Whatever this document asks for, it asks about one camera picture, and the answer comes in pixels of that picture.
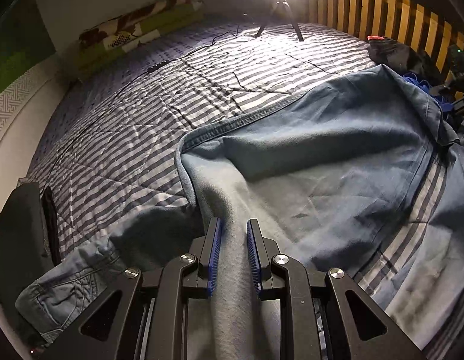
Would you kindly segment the blue denim jeans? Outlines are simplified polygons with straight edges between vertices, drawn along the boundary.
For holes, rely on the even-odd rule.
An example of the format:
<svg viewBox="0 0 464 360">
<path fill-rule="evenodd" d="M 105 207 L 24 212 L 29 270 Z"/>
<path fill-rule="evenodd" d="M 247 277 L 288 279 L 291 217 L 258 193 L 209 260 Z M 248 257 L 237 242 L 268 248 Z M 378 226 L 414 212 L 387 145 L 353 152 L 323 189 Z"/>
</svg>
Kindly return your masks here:
<svg viewBox="0 0 464 360">
<path fill-rule="evenodd" d="M 206 125 L 175 153 L 185 204 L 137 209 L 30 284 L 16 309 L 53 342 L 127 267 L 163 267 L 209 220 L 216 291 L 191 305 L 191 359 L 276 359 L 246 225 L 304 266 L 339 267 L 429 359 L 464 359 L 464 122 L 385 66 Z"/>
</svg>

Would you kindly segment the blue cloth item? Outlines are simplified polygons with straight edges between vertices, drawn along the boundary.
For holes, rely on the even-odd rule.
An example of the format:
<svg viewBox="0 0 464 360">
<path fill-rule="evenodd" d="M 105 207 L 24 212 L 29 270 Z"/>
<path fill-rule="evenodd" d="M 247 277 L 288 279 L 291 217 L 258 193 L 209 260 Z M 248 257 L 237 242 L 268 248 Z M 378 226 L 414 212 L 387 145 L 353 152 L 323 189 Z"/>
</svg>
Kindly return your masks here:
<svg viewBox="0 0 464 360">
<path fill-rule="evenodd" d="M 447 94 L 441 94 L 440 89 L 432 86 L 428 80 L 425 80 L 423 77 L 418 76 L 414 72 L 405 73 L 403 75 L 403 79 L 414 86 L 417 86 L 431 96 L 446 115 L 451 115 L 453 113 L 454 106 L 450 96 Z"/>
</svg>

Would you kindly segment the black clothing pile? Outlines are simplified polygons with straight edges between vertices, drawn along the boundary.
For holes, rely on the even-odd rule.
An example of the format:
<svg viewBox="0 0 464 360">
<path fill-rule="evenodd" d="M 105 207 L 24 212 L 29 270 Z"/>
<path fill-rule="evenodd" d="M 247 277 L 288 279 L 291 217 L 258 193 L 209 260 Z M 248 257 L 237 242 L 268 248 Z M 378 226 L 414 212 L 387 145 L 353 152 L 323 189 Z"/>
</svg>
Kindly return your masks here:
<svg viewBox="0 0 464 360">
<path fill-rule="evenodd" d="M 431 57 L 423 50 L 414 51 L 410 46 L 388 37 L 368 37 L 369 57 L 376 64 L 384 64 L 400 76 L 414 73 L 431 86 L 441 85 L 443 80 Z"/>
</svg>

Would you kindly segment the folded dark grey garment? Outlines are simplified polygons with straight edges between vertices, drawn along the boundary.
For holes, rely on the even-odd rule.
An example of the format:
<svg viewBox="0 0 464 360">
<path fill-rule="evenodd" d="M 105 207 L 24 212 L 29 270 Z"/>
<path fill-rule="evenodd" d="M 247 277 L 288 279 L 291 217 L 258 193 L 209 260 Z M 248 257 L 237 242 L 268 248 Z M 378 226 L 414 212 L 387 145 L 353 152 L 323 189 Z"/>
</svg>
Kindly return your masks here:
<svg viewBox="0 0 464 360">
<path fill-rule="evenodd" d="M 60 263 L 52 192 L 41 193 L 37 182 L 16 187 L 0 212 L 0 304 L 19 333 L 33 335 L 35 330 L 16 310 L 18 295 Z"/>
</svg>

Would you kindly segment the striped blue white bedsheet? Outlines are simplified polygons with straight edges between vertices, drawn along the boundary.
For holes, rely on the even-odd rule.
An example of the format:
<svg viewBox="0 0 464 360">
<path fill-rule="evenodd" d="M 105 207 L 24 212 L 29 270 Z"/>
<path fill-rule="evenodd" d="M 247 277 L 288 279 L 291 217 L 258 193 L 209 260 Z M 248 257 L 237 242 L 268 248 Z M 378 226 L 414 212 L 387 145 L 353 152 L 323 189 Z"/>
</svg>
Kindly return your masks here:
<svg viewBox="0 0 464 360">
<path fill-rule="evenodd" d="M 261 37 L 197 28 L 193 51 L 167 55 L 170 41 L 155 41 L 85 86 L 90 110 L 32 170 L 54 193 L 61 263 L 137 209 L 185 204 L 175 153 L 186 134 L 383 66 L 357 38 L 304 31 L 300 42 L 282 26 Z"/>
</svg>

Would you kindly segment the green floral folded blanket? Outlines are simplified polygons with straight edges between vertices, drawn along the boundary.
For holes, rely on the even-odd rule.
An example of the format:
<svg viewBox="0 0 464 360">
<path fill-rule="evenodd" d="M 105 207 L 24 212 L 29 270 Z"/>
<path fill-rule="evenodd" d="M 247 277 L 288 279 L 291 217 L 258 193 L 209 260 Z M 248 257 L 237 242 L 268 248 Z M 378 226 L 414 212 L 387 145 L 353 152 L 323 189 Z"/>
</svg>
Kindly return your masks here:
<svg viewBox="0 0 464 360">
<path fill-rule="evenodd" d="M 85 30 L 61 58 L 69 72 L 84 81 L 130 51 L 202 18 L 200 0 L 154 0 Z"/>
</svg>

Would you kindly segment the wooden slatted bed rail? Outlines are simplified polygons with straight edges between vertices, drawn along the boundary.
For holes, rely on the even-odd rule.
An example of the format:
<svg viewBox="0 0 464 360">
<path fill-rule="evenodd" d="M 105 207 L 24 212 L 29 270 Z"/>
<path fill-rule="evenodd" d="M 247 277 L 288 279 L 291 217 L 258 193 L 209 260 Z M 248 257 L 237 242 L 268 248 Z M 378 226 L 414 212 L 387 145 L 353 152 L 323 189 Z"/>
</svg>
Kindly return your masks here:
<svg viewBox="0 0 464 360">
<path fill-rule="evenodd" d="M 361 40 L 384 36 L 424 50 L 448 77 L 449 48 L 464 52 L 464 32 L 446 16 L 413 0 L 307 0 L 307 19 Z"/>
</svg>

